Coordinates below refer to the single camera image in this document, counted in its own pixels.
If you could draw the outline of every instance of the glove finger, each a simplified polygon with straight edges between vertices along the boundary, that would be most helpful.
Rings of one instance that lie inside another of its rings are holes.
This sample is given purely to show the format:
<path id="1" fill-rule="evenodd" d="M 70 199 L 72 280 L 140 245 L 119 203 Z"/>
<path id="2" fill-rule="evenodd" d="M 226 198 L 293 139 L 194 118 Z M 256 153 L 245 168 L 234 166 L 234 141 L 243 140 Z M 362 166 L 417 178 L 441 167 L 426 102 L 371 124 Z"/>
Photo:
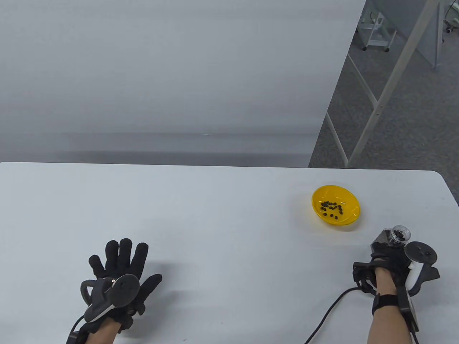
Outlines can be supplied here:
<path id="1" fill-rule="evenodd" d="M 162 275 L 157 273 L 156 275 L 148 277 L 145 282 L 140 287 L 139 293 L 137 294 L 135 300 L 139 302 L 145 302 L 148 295 L 152 293 L 153 290 L 158 286 L 162 281 Z"/>
<path id="2" fill-rule="evenodd" d="M 94 276 L 96 276 L 97 278 L 101 277 L 104 274 L 105 269 L 98 255 L 92 255 L 91 257 L 89 257 L 89 265 L 91 265 L 92 272 L 94 273 Z"/>
<path id="3" fill-rule="evenodd" d="M 132 241 L 128 238 L 119 242 L 118 271 L 123 273 L 131 264 Z"/>
<path id="4" fill-rule="evenodd" d="M 116 270 L 118 260 L 118 242 L 115 240 L 109 241 L 105 246 L 105 256 L 107 262 L 105 263 L 105 269 L 108 273 Z"/>
<path id="5" fill-rule="evenodd" d="M 134 257 L 132 258 L 131 266 L 129 268 L 129 272 L 136 275 L 138 279 L 142 276 L 147 254 L 148 245 L 145 243 L 138 244 L 135 248 Z"/>

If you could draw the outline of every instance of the robotic glove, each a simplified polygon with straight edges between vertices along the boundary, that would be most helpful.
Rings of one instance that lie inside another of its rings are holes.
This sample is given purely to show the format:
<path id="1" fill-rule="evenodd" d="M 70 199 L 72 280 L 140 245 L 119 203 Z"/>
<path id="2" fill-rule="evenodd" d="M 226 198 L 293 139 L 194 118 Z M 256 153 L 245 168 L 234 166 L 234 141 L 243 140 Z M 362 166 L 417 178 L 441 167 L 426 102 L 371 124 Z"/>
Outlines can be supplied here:
<path id="1" fill-rule="evenodd" d="M 108 242 L 105 246 L 105 268 L 102 265 L 99 256 L 91 256 L 89 258 L 89 264 L 91 265 L 97 280 L 99 281 L 100 279 L 105 279 L 107 281 L 114 281 L 124 275 L 134 275 L 140 280 L 145 266 L 146 256 L 148 254 L 148 245 L 145 243 L 138 244 L 132 261 L 131 249 L 132 241 L 129 239 L 122 239 L 119 244 L 115 240 Z M 130 328 L 133 323 L 132 316 L 135 313 L 142 315 L 145 312 L 144 302 L 146 298 L 153 290 L 155 290 L 161 281 L 162 276 L 160 274 L 149 276 L 140 286 L 140 289 L 138 289 L 138 294 L 132 302 L 123 307 L 110 309 L 107 313 L 98 317 L 96 320 L 85 323 L 79 330 L 79 337 L 87 338 L 89 333 L 97 332 L 106 318 L 111 318 L 121 324 L 119 332 Z"/>
<path id="2" fill-rule="evenodd" d="M 404 249 L 409 238 L 410 232 L 403 226 L 384 229 L 370 245 L 371 262 L 354 263 L 354 281 L 364 293 L 376 295 L 377 267 L 389 270 L 396 286 L 405 284 L 411 263 Z"/>
<path id="3" fill-rule="evenodd" d="M 404 285 L 410 272 L 411 260 L 405 254 L 405 244 L 409 240 L 409 232 L 401 229 L 384 229 L 371 243 L 370 281 L 376 283 L 374 269 L 383 267 L 392 273 L 396 286 Z"/>

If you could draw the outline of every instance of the black cable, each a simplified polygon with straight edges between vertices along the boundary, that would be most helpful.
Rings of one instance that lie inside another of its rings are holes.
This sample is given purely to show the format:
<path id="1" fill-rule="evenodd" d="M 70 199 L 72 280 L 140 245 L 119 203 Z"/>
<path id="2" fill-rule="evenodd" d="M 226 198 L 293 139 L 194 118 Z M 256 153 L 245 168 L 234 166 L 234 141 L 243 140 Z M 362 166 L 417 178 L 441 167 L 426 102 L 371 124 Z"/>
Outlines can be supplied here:
<path id="1" fill-rule="evenodd" d="M 81 321 L 81 319 L 83 319 L 84 316 L 81 316 L 80 318 L 78 318 L 77 322 L 75 323 L 75 325 L 72 327 L 72 329 L 70 330 L 70 333 L 72 333 L 73 331 L 75 331 L 75 328 L 77 327 L 78 323 Z"/>
<path id="2" fill-rule="evenodd" d="M 416 337 L 416 332 L 412 332 L 411 334 L 413 335 L 414 342 L 415 342 L 416 344 L 419 344 L 418 338 Z"/>
<path id="3" fill-rule="evenodd" d="M 308 344 L 311 339 L 316 335 L 317 331 L 319 331 L 319 329 L 322 327 L 322 325 L 324 324 L 325 322 L 325 319 L 327 318 L 328 314 L 331 312 L 331 310 L 333 309 L 333 307 L 336 306 L 336 304 L 338 302 L 340 302 L 340 300 L 343 298 L 344 295 L 346 295 L 347 293 L 351 292 L 351 291 L 354 291 L 354 290 L 360 290 L 359 287 L 354 287 L 354 288 L 349 288 L 348 290 L 345 290 L 340 296 L 338 296 L 338 298 L 336 299 L 335 302 L 333 302 L 333 304 L 330 306 L 330 308 L 328 309 L 328 311 L 325 313 L 324 317 L 322 318 L 322 320 L 320 321 L 320 324 L 316 327 L 316 329 L 314 330 L 314 332 L 309 336 L 309 338 L 307 339 L 307 341 L 304 343 L 304 344 Z"/>
<path id="4" fill-rule="evenodd" d="M 456 0 L 454 0 L 454 1 L 451 3 L 450 7 L 448 8 L 448 10 L 447 10 L 446 13 L 445 13 L 445 18 L 444 18 L 444 19 L 446 19 L 446 16 L 448 15 L 449 10 L 451 10 L 451 8 L 453 7 L 453 5 L 454 5 L 455 2 L 456 2 Z"/>

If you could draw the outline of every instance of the wrist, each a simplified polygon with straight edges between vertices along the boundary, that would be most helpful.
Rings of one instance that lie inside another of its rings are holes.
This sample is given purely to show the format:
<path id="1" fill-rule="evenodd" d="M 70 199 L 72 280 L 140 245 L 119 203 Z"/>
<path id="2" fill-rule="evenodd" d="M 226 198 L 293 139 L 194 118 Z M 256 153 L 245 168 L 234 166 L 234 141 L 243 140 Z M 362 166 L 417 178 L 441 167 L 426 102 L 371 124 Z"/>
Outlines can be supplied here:
<path id="1" fill-rule="evenodd" d="M 397 295 L 397 288 L 392 279 L 391 272 L 382 267 L 375 269 L 376 291 L 381 295 Z"/>

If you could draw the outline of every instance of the white wall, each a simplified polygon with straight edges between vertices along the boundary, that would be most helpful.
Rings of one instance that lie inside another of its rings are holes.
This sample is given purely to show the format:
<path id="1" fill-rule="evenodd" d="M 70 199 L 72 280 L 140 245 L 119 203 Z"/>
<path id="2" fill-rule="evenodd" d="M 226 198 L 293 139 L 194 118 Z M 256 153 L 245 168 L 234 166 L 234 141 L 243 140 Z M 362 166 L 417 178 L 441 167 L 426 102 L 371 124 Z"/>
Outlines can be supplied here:
<path id="1" fill-rule="evenodd" d="M 1 0 L 0 161 L 307 166 L 363 4 Z"/>

